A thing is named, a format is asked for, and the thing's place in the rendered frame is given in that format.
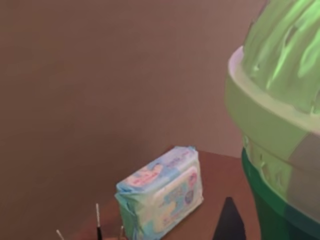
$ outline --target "brown wall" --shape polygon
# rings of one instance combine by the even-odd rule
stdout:
[[[170,145],[238,155],[227,60],[263,0],[0,3],[0,239],[54,240]]]

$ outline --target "wet wipes package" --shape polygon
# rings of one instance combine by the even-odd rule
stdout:
[[[159,240],[203,202],[198,152],[175,147],[116,185],[129,240]]]

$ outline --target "brown table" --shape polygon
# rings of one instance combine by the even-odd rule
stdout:
[[[260,239],[260,227],[250,187],[239,158],[199,152],[203,184],[203,204],[164,240],[211,240],[226,197],[233,197],[244,221],[248,240]],[[104,237],[119,233],[121,218],[115,199],[101,208]],[[72,240],[96,240],[96,217],[92,217]]]

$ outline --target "dark object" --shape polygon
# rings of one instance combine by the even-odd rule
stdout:
[[[96,228],[96,234],[97,234],[97,240],[102,240],[102,231],[101,231],[101,227],[97,227]]]
[[[246,240],[244,222],[232,197],[225,199],[212,240]]]

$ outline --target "green translucent cap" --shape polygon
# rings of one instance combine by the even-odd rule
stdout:
[[[242,67],[261,89],[320,114],[320,0],[270,0],[243,51]]]

